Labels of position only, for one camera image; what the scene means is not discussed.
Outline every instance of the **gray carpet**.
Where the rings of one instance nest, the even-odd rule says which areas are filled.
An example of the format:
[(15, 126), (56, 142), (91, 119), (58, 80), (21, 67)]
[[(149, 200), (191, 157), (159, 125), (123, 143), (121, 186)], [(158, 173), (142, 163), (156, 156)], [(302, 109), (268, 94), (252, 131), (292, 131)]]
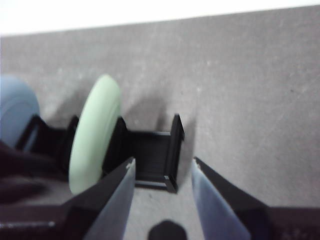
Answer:
[[(26, 81), (54, 126), (80, 114), (103, 73), (130, 128), (169, 130), (180, 113), (186, 134), (178, 194), (136, 188), (125, 239), (164, 219), (203, 238), (193, 155), (269, 205), (320, 207), (320, 6), (1, 39), (1, 74)], [(33, 203), (71, 196), (48, 186)]]

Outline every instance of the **white wall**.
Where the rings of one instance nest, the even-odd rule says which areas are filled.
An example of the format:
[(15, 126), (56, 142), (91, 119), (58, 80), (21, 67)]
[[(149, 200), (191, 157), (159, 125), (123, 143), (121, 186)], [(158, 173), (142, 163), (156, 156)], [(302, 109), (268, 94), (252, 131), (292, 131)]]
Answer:
[(317, 4), (320, 0), (0, 0), (0, 34), (29, 34)]

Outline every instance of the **black plastic part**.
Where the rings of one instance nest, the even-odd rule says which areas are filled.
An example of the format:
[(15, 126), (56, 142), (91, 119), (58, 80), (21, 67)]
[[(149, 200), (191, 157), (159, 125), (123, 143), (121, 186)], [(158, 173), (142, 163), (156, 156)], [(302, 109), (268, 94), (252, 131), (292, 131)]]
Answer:
[(83, 239), (125, 177), (132, 161), (133, 158), (128, 159), (97, 184), (62, 205), (0, 206), (0, 239)]
[(178, 114), (174, 116), (171, 132), (131, 131), (120, 117), (109, 143), (103, 171), (109, 173), (133, 156), (136, 160), (136, 186), (176, 193), (179, 155), (184, 137)]
[(270, 207), (194, 158), (251, 234), (252, 240), (320, 239), (320, 208)]
[(67, 173), (78, 122), (79, 118), (74, 116), (67, 129), (54, 128), (35, 115), (25, 128), (15, 148), (21, 151), (28, 148), (30, 153), (51, 157), (56, 160), (57, 166)]
[(177, 223), (165, 220), (149, 231), (148, 240), (187, 240), (186, 230)]

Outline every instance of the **black plastic bracket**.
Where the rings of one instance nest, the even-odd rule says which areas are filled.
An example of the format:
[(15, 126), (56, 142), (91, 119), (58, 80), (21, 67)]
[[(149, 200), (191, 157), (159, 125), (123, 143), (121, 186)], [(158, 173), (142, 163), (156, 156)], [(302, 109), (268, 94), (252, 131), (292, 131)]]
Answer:
[(79, 118), (73, 116), (66, 129), (54, 128), (35, 115), (25, 128), (15, 148), (23, 152), (28, 151), (51, 157), (56, 160), (58, 167), (67, 173), (78, 122)]
[(107, 174), (133, 156), (136, 160), (136, 186), (176, 193), (179, 156), (184, 137), (185, 132), (178, 114), (174, 116), (170, 132), (131, 131), (120, 117), (109, 143), (103, 171)]
[[(58, 168), (67, 173), (72, 144), (78, 125), (74, 116), (67, 129), (48, 126), (39, 116), (34, 116), (24, 130), (16, 149), (55, 159)], [(120, 117), (106, 146), (103, 164), (105, 174), (112, 172), (130, 157), (136, 159), (136, 186), (178, 191), (177, 172), (182, 140), (185, 132), (180, 116), (173, 118), (170, 132), (131, 131)]]

